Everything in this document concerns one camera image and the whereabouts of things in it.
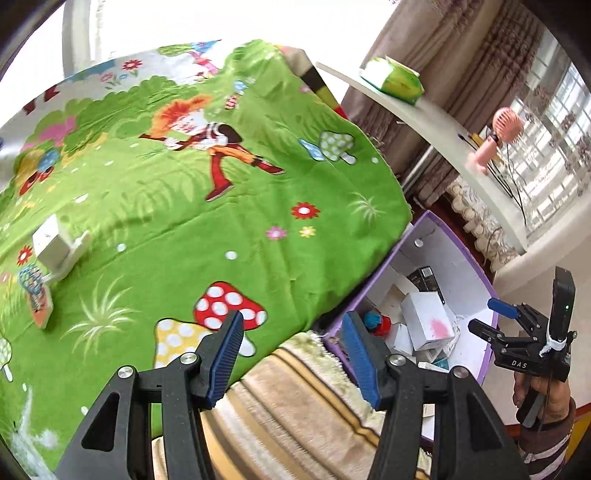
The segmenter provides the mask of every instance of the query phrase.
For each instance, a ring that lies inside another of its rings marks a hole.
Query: black box
[[[437,285],[437,280],[435,279],[435,275],[433,275],[431,267],[426,266],[418,268],[407,278],[413,282],[419,291],[436,291],[439,294],[441,302],[445,304],[445,300],[443,299],[441,290],[439,290],[439,285]]]

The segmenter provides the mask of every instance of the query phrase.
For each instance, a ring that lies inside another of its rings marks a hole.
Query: blue handle
[[[519,312],[517,309],[513,305],[509,305],[502,300],[490,299],[487,305],[491,310],[503,315],[503,317],[514,320],[519,318]]]

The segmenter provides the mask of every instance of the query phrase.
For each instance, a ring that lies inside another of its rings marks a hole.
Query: pink fan
[[[476,164],[478,170],[487,175],[486,165],[496,155],[497,147],[503,142],[513,143],[523,132],[523,122],[509,107],[503,107],[495,113],[492,119],[491,135],[486,137],[480,148],[468,155],[468,162]]]

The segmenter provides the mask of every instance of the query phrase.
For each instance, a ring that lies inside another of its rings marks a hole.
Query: blue mushroom print
[[[299,142],[316,161],[330,160],[335,162],[342,159],[349,165],[354,165],[357,162],[357,159],[348,153],[355,144],[355,139],[349,134],[338,134],[325,130],[320,133],[319,147],[301,138]]]
[[[322,152],[320,151],[320,149],[314,145],[311,144],[309,142],[307,142],[306,140],[302,140],[301,138],[298,140],[301,144],[302,147],[304,147],[308,153],[310,154],[310,156],[316,160],[316,161],[326,161],[324,155],[322,154]]]
[[[47,150],[41,157],[41,160],[39,160],[39,163],[37,164],[37,171],[39,173],[43,173],[49,167],[55,165],[59,159],[60,153],[55,148]]]
[[[242,95],[244,90],[248,88],[248,85],[240,80],[234,80],[234,92],[238,95]]]
[[[199,53],[207,53],[219,40],[200,41],[191,43],[191,48]]]

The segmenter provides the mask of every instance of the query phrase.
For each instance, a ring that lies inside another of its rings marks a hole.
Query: white wall
[[[261,38],[303,48],[312,61],[358,66],[394,8],[389,0],[104,0],[96,55],[104,61],[174,43]],[[340,101],[346,84],[326,75]]]
[[[0,81],[0,125],[24,105],[64,79],[61,6],[24,44]]]
[[[558,260],[557,265],[571,271],[576,287],[570,328],[577,330],[578,337],[573,342],[569,382],[571,394],[580,407],[591,401],[591,235],[585,237],[578,246]],[[552,306],[553,280],[554,266],[547,268],[521,287],[502,294],[501,299],[512,304],[527,303],[548,316]],[[500,319],[499,327],[509,335],[517,335],[519,331],[519,326],[514,320]],[[516,408],[511,401],[512,372],[491,364],[483,387],[504,422],[516,423]]]

